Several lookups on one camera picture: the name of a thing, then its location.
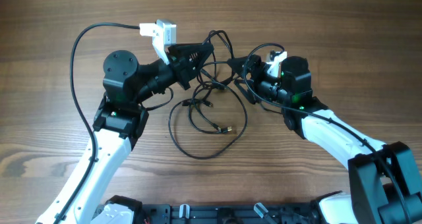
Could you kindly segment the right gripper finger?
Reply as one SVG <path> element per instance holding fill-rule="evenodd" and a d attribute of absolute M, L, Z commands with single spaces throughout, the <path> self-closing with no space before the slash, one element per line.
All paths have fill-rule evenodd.
<path fill-rule="evenodd" d="M 257 100 L 257 98 L 253 95 L 253 93 L 250 91 L 250 89 L 245 89 L 244 87 L 242 87 L 241 84 L 245 84 L 245 81 L 243 79 L 235 79 L 234 82 L 235 86 L 238 88 L 238 90 L 243 94 L 243 96 L 245 97 L 245 99 L 251 103 L 251 104 L 256 104 L 259 102 L 259 100 Z"/>
<path fill-rule="evenodd" d="M 250 63 L 247 56 L 228 59 L 227 64 L 236 74 L 243 74 L 245 64 Z"/>

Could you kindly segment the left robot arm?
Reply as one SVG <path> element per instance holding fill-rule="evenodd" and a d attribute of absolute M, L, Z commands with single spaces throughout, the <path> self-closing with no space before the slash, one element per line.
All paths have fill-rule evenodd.
<path fill-rule="evenodd" d="M 150 112 L 142 102 L 173 84 L 189 89 L 213 51 L 211 43 L 175 44 L 165 52 L 167 63 L 148 65 L 127 50 L 110 53 L 103 64 L 105 93 L 88 127 L 90 144 L 37 222 L 91 222 L 111 178 L 142 136 Z"/>

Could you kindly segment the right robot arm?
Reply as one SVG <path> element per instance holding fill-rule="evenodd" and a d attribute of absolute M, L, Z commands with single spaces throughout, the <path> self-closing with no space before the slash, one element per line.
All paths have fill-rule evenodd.
<path fill-rule="evenodd" d="M 316 201 L 321 223 L 415 223 L 421 220 L 421 175 L 410 148 L 386 144 L 339 119 L 313 95 L 305 58 L 274 52 L 230 59 L 246 85 L 243 93 L 279 106 L 288 129 L 319 145 L 348 171 L 348 194 L 335 192 Z"/>

